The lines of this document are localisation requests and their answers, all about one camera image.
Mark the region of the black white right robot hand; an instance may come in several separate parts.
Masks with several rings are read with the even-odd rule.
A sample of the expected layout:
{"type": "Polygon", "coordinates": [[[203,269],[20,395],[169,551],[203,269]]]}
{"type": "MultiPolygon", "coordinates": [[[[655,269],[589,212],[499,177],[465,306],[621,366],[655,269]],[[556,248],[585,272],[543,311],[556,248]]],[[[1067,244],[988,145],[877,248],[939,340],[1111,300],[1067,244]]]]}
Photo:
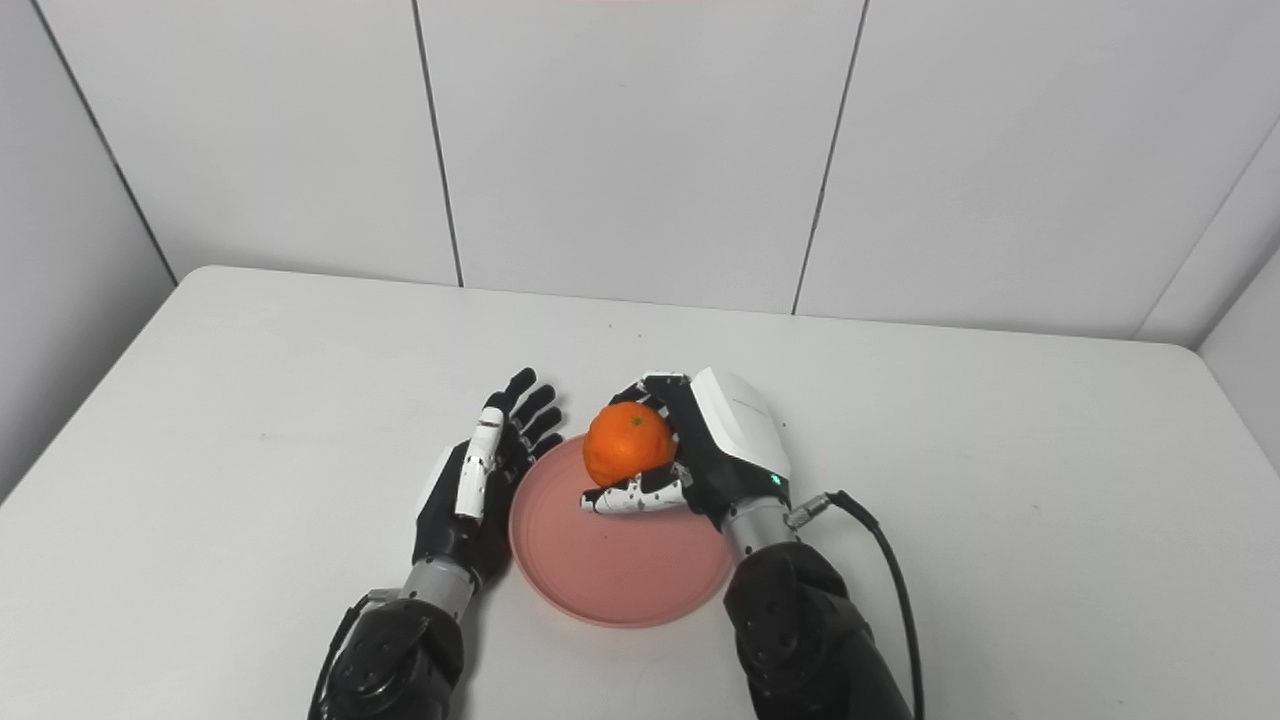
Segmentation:
{"type": "Polygon", "coordinates": [[[611,405],[623,401],[660,414],[675,437],[675,457],[582,492],[582,510],[620,515],[686,507],[742,544],[797,538],[787,524],[792,465],[778,424],[750,383],[712,368],[696,375],[648,373],[611,405]]]}

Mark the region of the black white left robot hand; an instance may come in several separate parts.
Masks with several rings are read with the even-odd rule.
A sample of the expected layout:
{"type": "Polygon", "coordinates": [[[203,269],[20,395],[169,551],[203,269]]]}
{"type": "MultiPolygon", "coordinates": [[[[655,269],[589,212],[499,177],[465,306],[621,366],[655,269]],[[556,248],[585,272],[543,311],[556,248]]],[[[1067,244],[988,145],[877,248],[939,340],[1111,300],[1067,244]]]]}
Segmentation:
{"type": "Polygon", "coordinates": [[[553,386],[530,366],[485,402],[471,436],[449,447],[416,519],[413,562],[447,561],[477,585],[511,557],[515,493],[532,465],[562,443],[553,386]]]}

